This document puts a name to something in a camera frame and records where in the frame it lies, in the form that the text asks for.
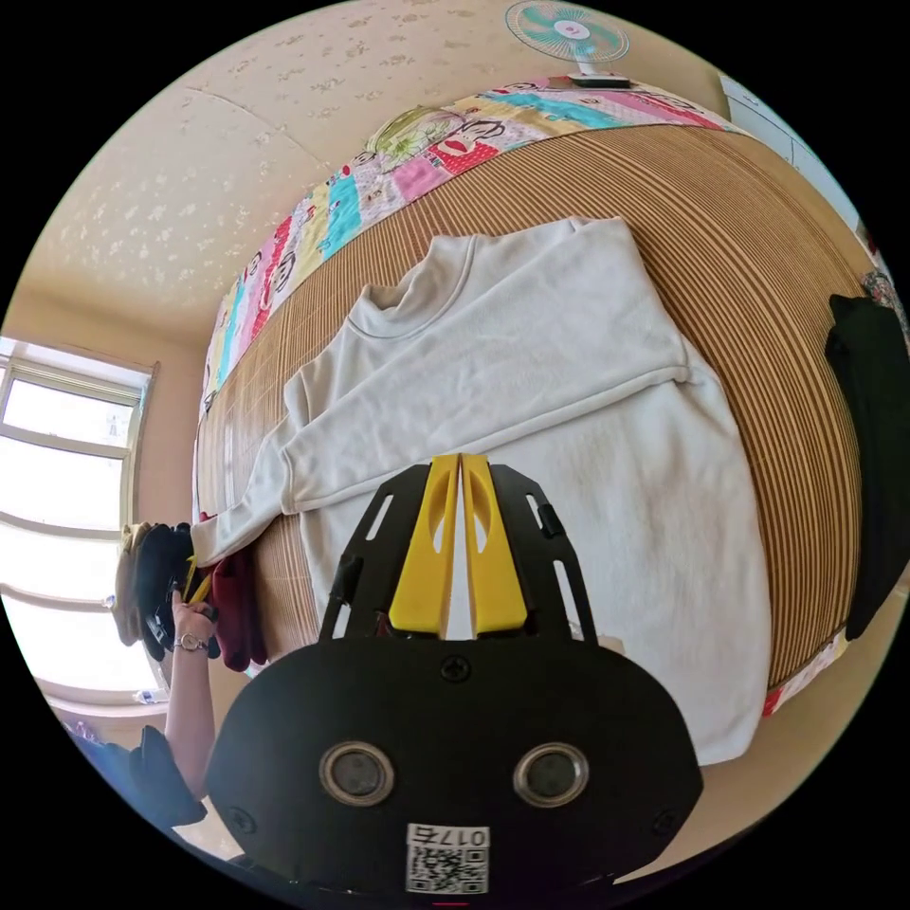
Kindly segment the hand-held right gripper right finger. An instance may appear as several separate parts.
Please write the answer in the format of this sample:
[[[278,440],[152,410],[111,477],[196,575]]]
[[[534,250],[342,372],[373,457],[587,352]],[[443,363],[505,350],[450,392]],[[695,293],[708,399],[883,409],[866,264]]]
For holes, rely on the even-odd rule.
[[[461,478],[472,632],[517,632],[527,609],[489,462],[482,455],[462,455]]]

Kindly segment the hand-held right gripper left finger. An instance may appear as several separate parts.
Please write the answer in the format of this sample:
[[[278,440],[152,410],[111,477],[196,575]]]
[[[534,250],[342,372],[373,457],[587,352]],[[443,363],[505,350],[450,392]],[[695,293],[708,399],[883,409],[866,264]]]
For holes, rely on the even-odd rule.
[[[392,628],[401,634],[444,634],[453,575],[460,456],[433,459],[398,585]]]

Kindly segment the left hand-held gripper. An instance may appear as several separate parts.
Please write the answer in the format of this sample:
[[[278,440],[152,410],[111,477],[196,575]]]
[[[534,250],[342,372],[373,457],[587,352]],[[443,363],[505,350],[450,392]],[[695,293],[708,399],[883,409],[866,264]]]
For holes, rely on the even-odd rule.
[[[139,630],[153,661],[173,651],[173,589],[193,605],[207,600],[210,585],[211,577],[197,567],[191,526],[154,525],[139,544],[135,574]]]

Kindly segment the person's left hand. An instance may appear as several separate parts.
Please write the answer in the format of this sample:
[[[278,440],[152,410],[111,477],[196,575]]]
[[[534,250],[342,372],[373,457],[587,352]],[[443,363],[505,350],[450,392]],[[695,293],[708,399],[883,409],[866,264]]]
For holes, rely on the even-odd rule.
[[[205,600],[185,602],[180,591],[172,591],[174,649],[208,651],[215,637],[216,610]]]

